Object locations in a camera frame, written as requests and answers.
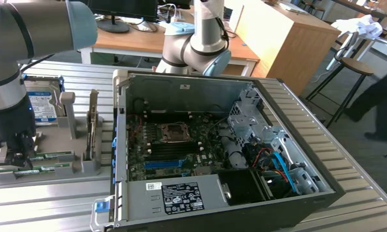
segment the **person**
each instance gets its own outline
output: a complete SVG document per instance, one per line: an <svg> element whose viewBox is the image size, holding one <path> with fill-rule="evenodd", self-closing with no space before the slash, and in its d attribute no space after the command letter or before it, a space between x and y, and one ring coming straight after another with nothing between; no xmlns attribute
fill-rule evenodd
<svg viewBox="0 0 387 232"><path fill-rule="evenodd" d="M344 113L354 122L358 122L374 106L376 106L375 132L366 132L364 137L375 141L387 141L387 75L360 94Z"/></svg>

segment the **hard drive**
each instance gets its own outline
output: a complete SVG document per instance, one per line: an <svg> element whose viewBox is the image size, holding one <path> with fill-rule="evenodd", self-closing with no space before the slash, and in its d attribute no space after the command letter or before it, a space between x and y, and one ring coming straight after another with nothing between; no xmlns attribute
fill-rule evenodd
<svg viewBox="0 0 387 232"><path fill-rule="evenodd" d="M24 84L34 111L36 125L57 124L57 117L65 116L60 94L64 91L62 77L25 76Z"/></svg>

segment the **white cloth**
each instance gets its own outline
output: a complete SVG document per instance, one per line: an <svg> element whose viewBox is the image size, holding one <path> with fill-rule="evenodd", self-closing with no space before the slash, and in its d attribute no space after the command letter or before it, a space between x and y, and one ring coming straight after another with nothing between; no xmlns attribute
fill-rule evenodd
<svg viewBox="0 0 387 232"><path fill-rule="evenodd" d="M339 29L342 34L358 31L360 36L372 40L378 38L383 32L382 25L372 21L371 15L348 20L338 19L335 23L331 24L331 26Z"/></svg>

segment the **motherboard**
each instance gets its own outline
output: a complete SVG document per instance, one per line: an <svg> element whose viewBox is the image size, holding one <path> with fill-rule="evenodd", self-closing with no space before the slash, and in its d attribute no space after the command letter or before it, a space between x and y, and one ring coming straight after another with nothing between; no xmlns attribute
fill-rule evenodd
<svg viewBox="0 0 387 232"><path fill-rule="evenodd" d="M131 181L205 175L224 169L228 164L216 131L220 121L207 113L128 115Z"/></svg>

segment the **green circuit board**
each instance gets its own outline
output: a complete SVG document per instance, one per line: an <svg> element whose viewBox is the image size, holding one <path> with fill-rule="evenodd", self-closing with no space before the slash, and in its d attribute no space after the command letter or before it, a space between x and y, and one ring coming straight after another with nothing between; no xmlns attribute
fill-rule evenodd
<svg viewBox="0 0 387 232"><path fill-rule="evenodd" d="M216 140L219 121L209 114L193 114L189 121L173 123L148 123L143 116L129 116L128 129L128 171L131 181L151 180L172 177L184 177L197 174L211 174L212 171L224 169L224 149ZM199 144L201 150L184 155L179 161L180 167L145 168L145 158L151 156L149 149L153 144L164 144L161 127L187 126L189 142Z"/></svg>

